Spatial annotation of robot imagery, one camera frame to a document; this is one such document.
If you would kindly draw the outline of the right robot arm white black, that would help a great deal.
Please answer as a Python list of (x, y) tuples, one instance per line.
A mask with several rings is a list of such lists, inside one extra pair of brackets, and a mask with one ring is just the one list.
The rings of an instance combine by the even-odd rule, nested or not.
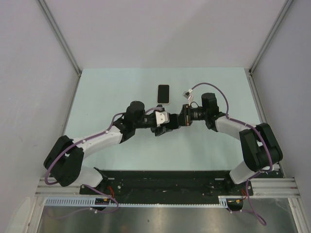
[(250, 125), (230, 118), (219, 110), (214, 93), (201, 96), (202, 106), (193, 108), (184, 104), (178, 115), (179, 126), (190, 126), (193, 121), (204, 121), (206, 127), (225, 133), (241, 143), (243, 161), (225, 177), (224, 189), (230, 195), (237, 194), (242, 183), (263, 172), (273, 170), (273, 165), (283, 159), (282, 150), (267, 123)]

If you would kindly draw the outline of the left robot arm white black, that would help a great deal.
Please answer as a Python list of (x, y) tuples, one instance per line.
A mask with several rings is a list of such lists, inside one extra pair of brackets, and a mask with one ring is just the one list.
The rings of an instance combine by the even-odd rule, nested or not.
[(141, 101), (133, 101), (124, 113), (115, 114), (106, 130), (86, 137), (71, 139), (64, 135), (58, 138), (44, 162), (47, 185), (62, 187), (78, 183), (97, 194), (107, 190), (107, 181), (97, 168), (83, 165), (88, 156), (113, 145), (123, 143), (134, 136), (136, 129), (150, 128), (160, 135), (168, 127), (176, 127), (177, 114), (169, 114), (161, 105), (145, 110)]

